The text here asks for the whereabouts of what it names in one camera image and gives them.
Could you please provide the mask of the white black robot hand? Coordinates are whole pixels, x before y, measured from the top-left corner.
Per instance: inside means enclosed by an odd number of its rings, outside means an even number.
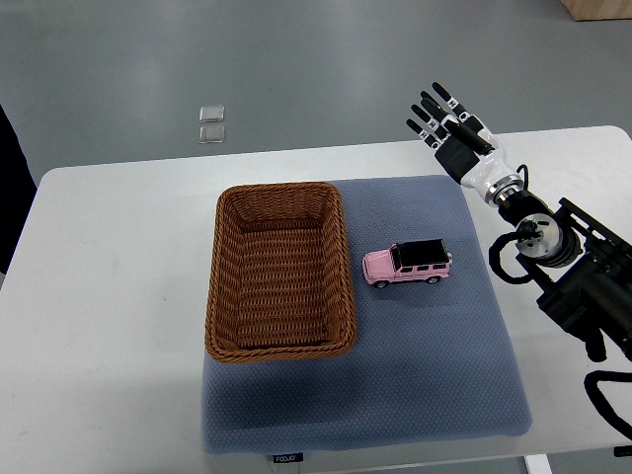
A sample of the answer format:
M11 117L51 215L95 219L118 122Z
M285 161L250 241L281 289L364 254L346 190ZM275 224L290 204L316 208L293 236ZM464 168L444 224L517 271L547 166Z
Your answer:
M486 204L500 204L509 195L519 192L521 177L507 165L505 149L496 136L441 84L433 82L432 87L453 114L422 91L422 108L414 104L411 110L432 132L411 118L406 120L406 125L435 150L434 158L448 176L459 185L475 190Z

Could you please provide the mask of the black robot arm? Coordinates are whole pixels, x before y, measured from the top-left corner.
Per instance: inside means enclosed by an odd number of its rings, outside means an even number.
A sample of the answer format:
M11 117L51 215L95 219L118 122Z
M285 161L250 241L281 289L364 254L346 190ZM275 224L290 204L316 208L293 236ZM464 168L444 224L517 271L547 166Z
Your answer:
M493 273L535 282L539 309L582 341L590 360L606 359L606 339L630 356L630 244L566 198L551 210L529 190L526 166L510 168L497 137L439 83L420 96L408 127L454 182L513 227L488 251Z

